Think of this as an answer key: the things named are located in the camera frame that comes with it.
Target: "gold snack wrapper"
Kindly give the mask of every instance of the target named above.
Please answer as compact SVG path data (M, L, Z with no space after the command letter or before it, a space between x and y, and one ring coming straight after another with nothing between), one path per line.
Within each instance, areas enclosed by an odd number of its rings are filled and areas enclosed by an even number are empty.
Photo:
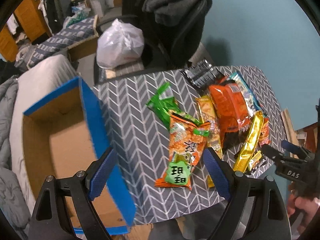
M233 166L234 171L245 172L245 170L247 169L248 164L257 147L258 138L260 136L262 126L263 126L263 113L262 111L257 111L253 117L247 139L245 140L244 145L241 148L238 158L236 160L236 163Z
M261 157L262 157L261 151L257 151L257 153L249 161L249 165L248 165L249 171L251 171L252 169L254 169L257 166Z
M200 98L196 98L196 102L199 109L200 121L202 123L210 122L211 124L206 147L212 147L219 156L219 158L222 159L220 128L212 100L208 95L206 95ZM214 187L214 184L210 176L208 176L208 186Z

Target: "gray chevron tablecloth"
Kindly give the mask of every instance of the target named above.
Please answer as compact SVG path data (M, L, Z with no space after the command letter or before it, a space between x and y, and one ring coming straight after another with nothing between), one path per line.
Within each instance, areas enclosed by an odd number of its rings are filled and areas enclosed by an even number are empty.
M222 66L222 73L239 70L270 118L271 146L281 150L286 138L280 107L263 72L252 66ZM119 165L137 206L135 224L154 223L176 218L212 206L223 198L207 186L208 172L200 161L192 177L192 191L185 187L157 188L168 163L169 133L146 106L146 102L164 82L169 81L180 108L197 117L194 98L199 95L179 70L152 73L112 81L97 86L105 126L111 145L118 152ZM233 166L242 144L224 153ZM259 177L271 160L252 176Z

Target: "blue snack packet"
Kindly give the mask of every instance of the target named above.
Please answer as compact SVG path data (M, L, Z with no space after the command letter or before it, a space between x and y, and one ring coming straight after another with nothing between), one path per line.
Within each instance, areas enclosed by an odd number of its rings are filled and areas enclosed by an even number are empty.
M262 111L263 117L267 117L267 114L263 111L260 103L239 71L233 72L227 80L234 80L236 82L247 105L250 118L252 118L257 111Z

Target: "white plastic bag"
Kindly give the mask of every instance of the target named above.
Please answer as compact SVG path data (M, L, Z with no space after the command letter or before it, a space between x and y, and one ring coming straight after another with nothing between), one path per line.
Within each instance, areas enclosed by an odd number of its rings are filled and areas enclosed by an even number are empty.
M118 19L98 39L97 64L112 69L140 58L144 47L142 30Z

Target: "snack bag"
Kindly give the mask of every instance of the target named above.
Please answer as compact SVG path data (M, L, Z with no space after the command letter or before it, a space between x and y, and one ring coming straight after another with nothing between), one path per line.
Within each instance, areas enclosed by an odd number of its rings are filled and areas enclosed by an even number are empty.
M212 102L217 110L220 125L221 144L227 148L227 134L246 134L250 127L250 119L244 98L236 84L227 83L225 86L209 86Z
M271 141L269 140L269 118L265 117L263 119L263 126L261 129L261 134L258 139L258 143L260 147L264 144L269 144Z
M194 89L202 93L209 85L218 84L225 76L206 59L181 70Z
M188 187L190 174L198 164L209 136L210 123L199 127L178 114L170 115L169 165L155 187Z
M179 109L178 103L173 96L173 92L170 87L170 83L164 83L156 91L155 95L146 103L146 106L153 111L156 116L163 122L164 126L169 130L170 128L170 114L169 110L174 113L180 114L181 116L190 119L197 125L201 122L195 119L193 116L181 111Z
M258 151L250 160L247 170L244 174L251 175L253 174L258 168L267 164L268 161L266 160L265 156L261 154L261 151Z
M249 88L248 84L246 83L246 81L244 80L243 76L241 75L241 73L239 71L232 73L231 76L228 77L227 79L234 80L236 82L236 84L238 85L238 88L240 89L240 91L244 97L244 101L247 105L248 113L251 118L254 116L254 114L257 111L263 112L262 107L259 104L259 101L254 96L252 90Z
M246 171L253 153L257 147L258 138L260 136L262 126L263 114L262 111L258 111L253 117L247 139L245 140L244 145L242 146L236 159L235 165L233 166L234 171Z
M219 123L212 100L208 95L206 95L200 98L196 98L196 102L198 105L201 122L210 122L211 124L206 147L212 147L220 157L220 159L222 159ZM214 183L210 175L208 176L207 180L208 187L214 187Z

